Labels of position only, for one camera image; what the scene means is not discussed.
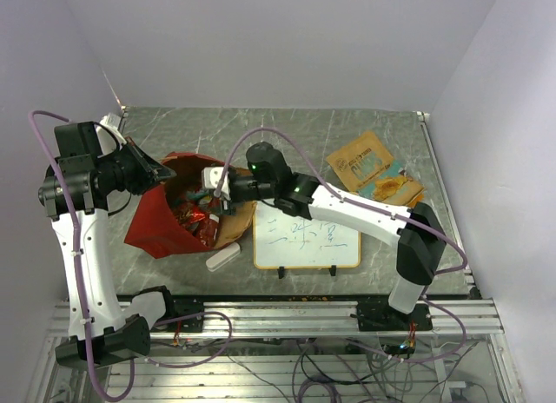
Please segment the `red paper bag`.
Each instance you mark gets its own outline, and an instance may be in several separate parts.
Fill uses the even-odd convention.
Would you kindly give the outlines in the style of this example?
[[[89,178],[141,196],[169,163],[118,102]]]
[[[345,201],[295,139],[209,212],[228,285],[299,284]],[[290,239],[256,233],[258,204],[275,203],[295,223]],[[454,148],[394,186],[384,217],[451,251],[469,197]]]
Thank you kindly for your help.
[[[256,203],[248,201],[225,215],[217,200],[202,189],[202,171],[221,166],[213,157],[171,152],[162,164],[175,177],[141,197],[124,242],[155,259],[221,249],[238,241],[251,226]]]

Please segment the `tan teal chips bag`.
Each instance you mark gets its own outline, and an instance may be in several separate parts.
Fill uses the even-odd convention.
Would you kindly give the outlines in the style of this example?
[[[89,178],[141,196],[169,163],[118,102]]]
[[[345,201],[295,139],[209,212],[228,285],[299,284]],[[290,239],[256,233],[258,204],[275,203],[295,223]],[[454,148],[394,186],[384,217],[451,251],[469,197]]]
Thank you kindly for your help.
[[[400,198],[405,168],[397,162],[378,136],[365,131],[353,141],[331,153],[327,163],[347,191],[375,202],[406,206]]]

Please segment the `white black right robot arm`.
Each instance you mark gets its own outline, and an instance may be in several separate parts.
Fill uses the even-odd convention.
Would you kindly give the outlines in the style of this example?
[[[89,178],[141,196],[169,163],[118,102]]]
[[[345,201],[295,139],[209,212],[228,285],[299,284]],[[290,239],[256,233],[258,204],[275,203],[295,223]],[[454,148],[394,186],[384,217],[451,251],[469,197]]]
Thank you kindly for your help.
[[[270,200],[285,215],[330,221],[394,246],[397,278],[375,320],[395,330],[413,320],[417,302],[431,285],[447,245],[429,205],[387,205],[334,188],[315,176],[292,171],[282,152],[267,142],[251,146],[246,159],[248,175],[226,167],[202,172],[203,187],[222,200],[224,211],[238,203]]]

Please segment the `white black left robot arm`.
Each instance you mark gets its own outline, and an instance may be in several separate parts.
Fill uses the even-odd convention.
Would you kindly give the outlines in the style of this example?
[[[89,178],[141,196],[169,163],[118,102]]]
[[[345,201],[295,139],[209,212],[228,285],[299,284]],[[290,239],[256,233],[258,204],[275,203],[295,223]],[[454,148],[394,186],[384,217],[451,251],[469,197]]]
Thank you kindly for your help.
[[[49,155],[38,199],[63,254],[69,293],[68,339],[56,361],[80,370],[106,367],[149,354],[150,330],[167,331],[177,310],[165,286],[136,294],[121,308],[108,251],[108,197],[115,191],[143,195],[175,177],[129,137],[109,132],[115,147],[104,153],[98,122],[62,117],[54,129],[58,156]]]

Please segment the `red orange snack bag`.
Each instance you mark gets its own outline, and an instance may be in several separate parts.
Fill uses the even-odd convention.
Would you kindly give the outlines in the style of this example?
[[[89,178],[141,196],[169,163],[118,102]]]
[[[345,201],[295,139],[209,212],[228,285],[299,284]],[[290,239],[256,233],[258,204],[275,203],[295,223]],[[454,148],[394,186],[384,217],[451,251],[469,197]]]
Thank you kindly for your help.
[[[179,201],[171,210],[179,226],[189,232],[194,232],[199,222],[209,214],[192,201]]]

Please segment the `white whiteboard eraser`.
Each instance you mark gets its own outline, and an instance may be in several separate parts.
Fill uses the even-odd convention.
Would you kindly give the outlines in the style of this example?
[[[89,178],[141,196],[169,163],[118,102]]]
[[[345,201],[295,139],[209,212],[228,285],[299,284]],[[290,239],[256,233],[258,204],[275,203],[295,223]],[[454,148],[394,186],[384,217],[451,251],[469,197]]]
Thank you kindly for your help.
[[[214,273],[218,269],[230,263],[241,253],[241,247],[237,242],[230,243],[225,248],[220,249],[216,254],[211,255],[206,260],[207,270]]]

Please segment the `yellow framed whiteboard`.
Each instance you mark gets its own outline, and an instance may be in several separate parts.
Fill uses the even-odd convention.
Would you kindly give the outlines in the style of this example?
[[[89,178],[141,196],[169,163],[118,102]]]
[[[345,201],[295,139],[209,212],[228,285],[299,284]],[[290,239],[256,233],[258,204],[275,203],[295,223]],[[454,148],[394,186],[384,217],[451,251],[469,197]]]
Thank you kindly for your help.
[[[253,237],[259,269],[356,268],[361,262],[359,232],[285,215],[262,203],[256,206]]]

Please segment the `aluminium frame base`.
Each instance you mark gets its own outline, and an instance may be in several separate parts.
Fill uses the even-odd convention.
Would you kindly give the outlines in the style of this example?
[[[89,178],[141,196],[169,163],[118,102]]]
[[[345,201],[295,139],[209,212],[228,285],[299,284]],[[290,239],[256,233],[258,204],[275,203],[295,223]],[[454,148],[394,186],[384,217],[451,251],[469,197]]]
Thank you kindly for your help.
[[[62,367],[70,307],[56,307],[31,402],[522,402],[490,300],[420,303],[378,323],[376,297],[182,297],[134,363]]]

